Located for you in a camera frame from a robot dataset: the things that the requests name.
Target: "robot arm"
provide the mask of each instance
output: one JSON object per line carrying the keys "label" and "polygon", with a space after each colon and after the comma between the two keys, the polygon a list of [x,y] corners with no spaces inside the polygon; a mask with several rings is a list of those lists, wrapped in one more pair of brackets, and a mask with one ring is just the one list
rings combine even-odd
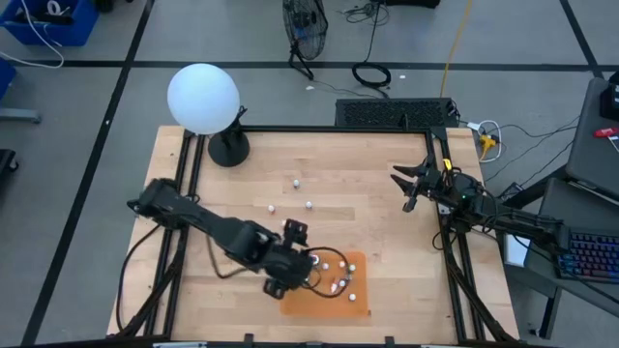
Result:
{"label": "robot arm", "polygon": [[440,172],[433,168],[430,156],[416,167],[395,166],[398,172],[417,179],[409,182],[397,175],[392,179],[408,197],[404,212],[415,208],[419,194],[436,201],[450,218],[451,227],[458,233],[471,230],[475,225],[530,239],[540,248],[552,253],[566,252],[569,228],[562,220],[523,212],[500,204],[484,185],[458,168]]}
{"label": "robot arm", "polygon": [[311,256],[292,246],[307,247],[307,225],[287,220],[282,239],[254,221],[220,217],[177,193],[171,184],[166,179],[155,179],[138,199],[127,204],[167,228],[189,224],[211,236],[227,257],[243,267],[255,273],[265,270],[269,278],[263,290],[276,299],[305,283],[312,268]]}

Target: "orange mat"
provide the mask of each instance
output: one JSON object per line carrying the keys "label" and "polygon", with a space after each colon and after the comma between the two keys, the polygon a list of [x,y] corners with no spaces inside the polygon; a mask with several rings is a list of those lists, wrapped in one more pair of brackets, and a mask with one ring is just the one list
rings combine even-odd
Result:
{"label": "orange mat", "polygon": [[[320,257],[320,264],[311,272],[309,283],[315,284],[320,279],[315,290],[331,294],[332,284],[345,277],[344,269],[339,267],[341,258],[329,251],[317,251],[315,254]],[[280,301],[281,314],[319,318],[369,316],[366,256],[359,251],[345,252],[344,255],[351,265],[355,265],[356,270],[352,273],[348,287],[340,296],[325,299],[304,288],[289,291]],[[322,269],[322,264],[325,262],[329,264],[327,271]],[[350,294],[355,294],[354,302],[348,299]]]}

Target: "red object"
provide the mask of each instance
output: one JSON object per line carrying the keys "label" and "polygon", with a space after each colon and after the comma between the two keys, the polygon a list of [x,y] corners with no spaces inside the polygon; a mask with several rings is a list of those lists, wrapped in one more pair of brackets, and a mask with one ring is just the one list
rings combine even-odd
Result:
{"label": "red object", "polygon": [[609,128],[609,129],[596,130],[596,132],[594,132],[593,135],[595,137],[608,137],[608,136],[614,135],[616,133],[619,133],[619,127],[613,127],[613,128]]}

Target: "gray floor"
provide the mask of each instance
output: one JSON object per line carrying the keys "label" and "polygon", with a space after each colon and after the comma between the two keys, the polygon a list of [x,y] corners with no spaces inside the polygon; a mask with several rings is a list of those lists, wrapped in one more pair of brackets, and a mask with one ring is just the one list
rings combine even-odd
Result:
{"label": "gray floor", "polygon": [[[8,0],[0,0],[4,6]],[[127,55],[145,1],[117,2],[102,14],[84,47],[63,48],[73,61],[122,61]],[[362,60],[371,27],[349,24],[338,10],[361,0],[325,1],[330,33],[320,61]],[[613,33],[619,3],[571,0],[576,18],[600,64],[619,64],[619,39]],[[393,9],[389,24],[376,31],[372,60],[445,62],[464,1],[444,0],[435,10]],[[52,59],[42,47],[21,46],[0,31],[0,47],[25,59]],[[137,61],[282,62],[287,41],[277,0],[157,0]],[[456,54],[458,63],[586,64],[558,0],[475,0]],[[7,107],[41,111],[40,125],[0,123],[0,148],[18,151],[21,167],[0,202],[0,346],[18,344],[32,313],[51,257],[74,202],[95,136],[120,69],[18,68],[13,88],[1,101]],[[177,69],[133,68],[120,100],[72,246],[47,311],[39,343],[102,337],[118,272],[133,228],[125,202],[140,191],[156,131],[173,124],[165,103],[167,83]],[[290,69],[231,69],[246,124],[332,125],[338,98]],[[371,93],[349,70],[315,70],[318,80],[339,88]],[[436,97],[441,71],[392,71],[394,98]],[[446,95],[462,119],[492,119],[546,132],[571,121],[580,111],[590,72],[452,71]],[[309,85],[315,87],[307,90]],[[557,134],[488,183],[499,193],[522,182],[572,139]],[[531,146],[518,130],[506,130],[507,152],[482,166],[486,177]],[[537,178],[565,162],[559,158]],[[528,333],[538,328],[545,299],[509,282],[521,336],[540,344],[607,347],[617,341],[619,319],[566,295],[551,341]]]}

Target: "table leg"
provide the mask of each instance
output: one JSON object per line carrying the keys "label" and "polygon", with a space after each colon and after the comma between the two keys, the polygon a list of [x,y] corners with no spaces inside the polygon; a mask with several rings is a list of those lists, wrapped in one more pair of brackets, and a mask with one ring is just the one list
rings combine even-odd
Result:
{"label": "table leg", "polygon": [[561,290],[557,287],[554,297],[548,298],[545,304],[544,318],[542,319],[542,326],[538,332],[538,336],[543,339],[550,339],[552,336],[552,329],[554,328],[554,321],[557,318],[557,312],[559,311],[559,303],[561,302]]}
{"label": "table leg", "polygon": [[506,200],[505,203],[503,204],[508,207],[522,209],[522,207],[535,201],[538,198],[541,198],[544,195],[545,185],[547,184],[548,180],[550,180],[551,178],[556,178],[556,179],[560,179],[564,181],[568,180],[568,174],[565,171],[565,165],[561,166],[557,170],[548,174],[545,178],[541,179],[539,182],[517,193],[512,198]]}

